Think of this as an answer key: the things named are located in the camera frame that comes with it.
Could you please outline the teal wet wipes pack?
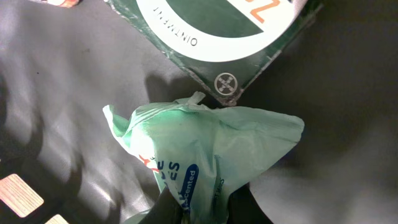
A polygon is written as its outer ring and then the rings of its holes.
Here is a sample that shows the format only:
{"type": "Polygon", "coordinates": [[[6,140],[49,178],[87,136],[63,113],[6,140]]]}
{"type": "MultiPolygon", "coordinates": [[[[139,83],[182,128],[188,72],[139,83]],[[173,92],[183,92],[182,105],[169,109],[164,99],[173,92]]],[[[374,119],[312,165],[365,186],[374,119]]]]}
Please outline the teal wet wipes pack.
{"type": "Polygon", "coordinates": [[[229,196],[297,145],[302,119],[248,107],[211,109],[204,94],[140,106],[129,119],[103,108],[123,149],[169,189],[191,223],[226,223],[229,196]]]}

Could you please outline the small orange snack packet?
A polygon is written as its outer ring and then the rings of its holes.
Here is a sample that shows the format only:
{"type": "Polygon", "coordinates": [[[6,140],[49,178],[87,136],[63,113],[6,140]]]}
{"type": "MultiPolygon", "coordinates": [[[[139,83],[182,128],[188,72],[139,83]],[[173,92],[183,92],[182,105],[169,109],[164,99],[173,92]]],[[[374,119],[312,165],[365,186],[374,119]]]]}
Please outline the small orange snack packet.
{"type": "Polygon", "coordinates": [[[72,8],[81,2],[81,0],[29,0],[32,2],[36,2],[39,4],[47,4],[51,6],[63,7],[63,8],[72,8]]]}

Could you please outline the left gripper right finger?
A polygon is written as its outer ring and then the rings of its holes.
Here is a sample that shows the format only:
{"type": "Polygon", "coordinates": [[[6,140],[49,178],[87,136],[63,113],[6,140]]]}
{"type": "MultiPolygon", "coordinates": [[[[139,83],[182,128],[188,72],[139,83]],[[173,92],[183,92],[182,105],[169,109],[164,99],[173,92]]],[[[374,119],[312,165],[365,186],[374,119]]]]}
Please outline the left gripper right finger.
{"type": "Polygon", "coordinates": [[[249,189],[249,183],[234,191],[228,200],[227,224],[273,224],[249,189]]]}

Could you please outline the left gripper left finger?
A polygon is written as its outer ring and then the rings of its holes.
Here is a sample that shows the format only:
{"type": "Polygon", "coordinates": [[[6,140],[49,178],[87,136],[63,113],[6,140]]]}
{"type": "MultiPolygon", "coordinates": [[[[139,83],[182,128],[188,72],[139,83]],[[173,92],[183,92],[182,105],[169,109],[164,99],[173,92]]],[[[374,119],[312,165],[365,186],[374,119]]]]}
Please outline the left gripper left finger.
{"type": "Polygon", "coordinates": [[[168,188],[163,189],[158,200],[141,224],[181,224],[183,210],[168,188]]]}

